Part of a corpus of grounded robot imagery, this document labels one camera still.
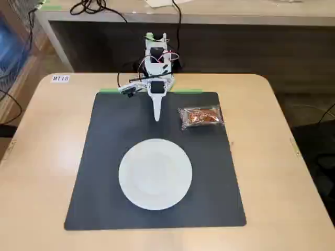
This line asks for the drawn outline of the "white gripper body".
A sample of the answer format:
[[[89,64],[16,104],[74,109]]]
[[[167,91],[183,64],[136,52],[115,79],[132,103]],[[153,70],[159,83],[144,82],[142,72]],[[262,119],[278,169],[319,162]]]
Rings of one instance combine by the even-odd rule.
[[[149,81],[147,83],[147,92],[151,98],[165,97],[167,93],[166,82],[164,81]]]

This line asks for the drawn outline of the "white pointed gripper finger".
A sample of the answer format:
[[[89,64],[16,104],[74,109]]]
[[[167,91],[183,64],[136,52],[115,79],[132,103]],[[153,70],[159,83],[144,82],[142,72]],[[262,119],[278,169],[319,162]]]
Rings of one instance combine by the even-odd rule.
[[[152,102],[153,102],[154,118],[156,122],[160,120],[162,98],[163,98],[162,96],[152,96],[151,97]]]

